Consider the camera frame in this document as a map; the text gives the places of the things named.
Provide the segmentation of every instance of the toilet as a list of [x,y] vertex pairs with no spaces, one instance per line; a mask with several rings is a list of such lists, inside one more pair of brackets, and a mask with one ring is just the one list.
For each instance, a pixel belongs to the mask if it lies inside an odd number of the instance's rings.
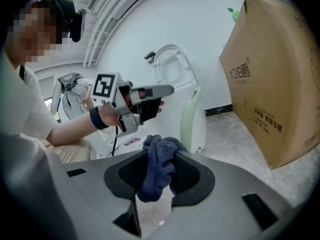
[[[186,113],[190,109],[190,101],[201,91],[195,74],[184,55],[183,51],[174,44],[162,47],[154,56],[153,70],[156,81],[159,85],[172,85],[174,94],[162,98],[164,106],[162,112],[155,118],[144,123],[151,135],[161,135],[165,137],[175,137],[179,141],[181,130],[191,129],[192,138],[189,152],[197,153],[204,149],[207,139],[206,113],[201,101],[196,104],[193,113]],[[182,115],[191,114],[192,117],[186,120]]]

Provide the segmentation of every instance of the black slot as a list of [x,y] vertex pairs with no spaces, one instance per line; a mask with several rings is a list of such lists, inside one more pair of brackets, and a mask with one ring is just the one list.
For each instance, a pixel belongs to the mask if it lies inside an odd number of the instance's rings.
[[77,176],[80,174],[84,174],[87,171],[85,171],[84,169],[75,169],[75,170],[69,170],[66,173],[68,174],[69,177],[73,177],[73,176]]
[[269,228],[272,224],[277,222],[278,218],[257,194],[247,194],[244,195],[242,199],[262,230]]

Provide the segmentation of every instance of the toilet seat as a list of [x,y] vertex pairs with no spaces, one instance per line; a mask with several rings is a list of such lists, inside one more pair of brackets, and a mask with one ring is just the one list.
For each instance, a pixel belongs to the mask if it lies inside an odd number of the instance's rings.
[[195,74],[183,51],[175,44],[167,44],[154,56],[156,81],[169,84],[178,90],[197,84]]

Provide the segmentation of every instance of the wire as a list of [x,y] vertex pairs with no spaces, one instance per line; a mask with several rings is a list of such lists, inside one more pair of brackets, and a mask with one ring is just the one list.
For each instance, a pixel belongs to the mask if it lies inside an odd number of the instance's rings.
[[111,155],[112,157],[115,155],[117,135],[118,135],[118,126],[115,127],[115,137],[114,137],[114,143],[113,143],[113,149],[112,149],[112,155]]

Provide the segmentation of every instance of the vr headset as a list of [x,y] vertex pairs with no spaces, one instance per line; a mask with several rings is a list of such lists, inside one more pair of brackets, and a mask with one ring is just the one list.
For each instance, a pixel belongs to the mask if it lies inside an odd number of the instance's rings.
[[54,0],[54,6],[61,12],[72,41],[75,43],[79,42],[85,30],[87,11],[81,9],[76,12],[72,0]]

